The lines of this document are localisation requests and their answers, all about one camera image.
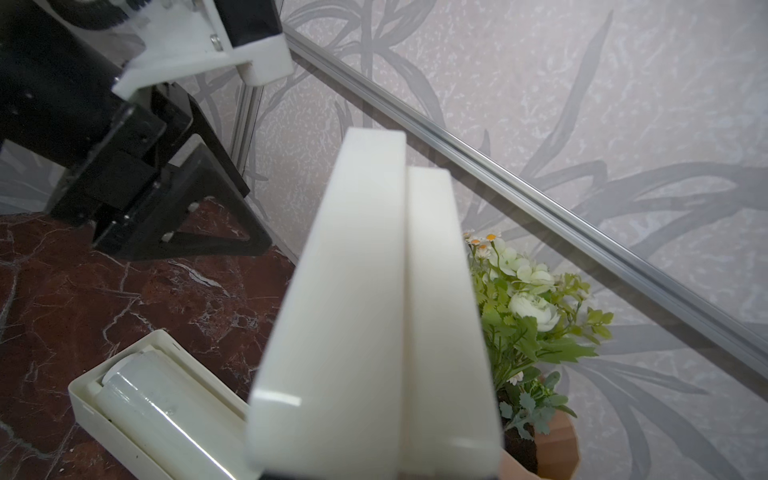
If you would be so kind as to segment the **long plastic wrap roll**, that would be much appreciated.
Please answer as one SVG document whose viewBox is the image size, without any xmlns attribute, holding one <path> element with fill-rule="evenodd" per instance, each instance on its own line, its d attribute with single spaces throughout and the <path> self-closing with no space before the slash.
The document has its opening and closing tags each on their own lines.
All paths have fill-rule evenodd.
<svg viewBox="0 0 768 480">
<path fill-rule="evenodd" d="M 95 403 L 174 479 L 256 479 L 244 420 L 159 350 L 131 354 L 101 380 Z"/>
</svg>

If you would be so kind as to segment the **cream wrap dispenser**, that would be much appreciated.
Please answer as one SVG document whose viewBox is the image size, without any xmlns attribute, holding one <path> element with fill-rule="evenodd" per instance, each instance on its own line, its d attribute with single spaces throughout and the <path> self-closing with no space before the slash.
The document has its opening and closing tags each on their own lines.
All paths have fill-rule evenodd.
<svg viewBox="0 0 768 480">
<path fill-rule="evenodd" d="M 258 479 L 247 404 L 156 330 L 72 380 L 77 423 L 138 479 Z"/>
<path fill-rule="evenodd" d="M 492 479 L 502 434 L 452 178 L 352 128 L 249 395 L 274 479 Z"/>
</svg>

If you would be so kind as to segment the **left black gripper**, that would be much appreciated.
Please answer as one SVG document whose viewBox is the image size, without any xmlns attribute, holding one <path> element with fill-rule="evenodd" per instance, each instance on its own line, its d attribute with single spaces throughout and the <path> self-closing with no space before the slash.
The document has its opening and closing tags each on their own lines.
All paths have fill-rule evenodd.
<svg viewBox="0 0 768 480">
<path fill-rule="evenodd" d="M 117 75 L 35 2 L 2 2 L 1 138 L 66 168 L 51 215 L 74 225 L 115 215 L 97 224 L 93 248 L 122 260 L 266 253 L 250 189 L 194 97 L 162 83 L 126 101 L 112 91 Z M 204 144 L 164 168 L 193 135 Z"/>
</svg>

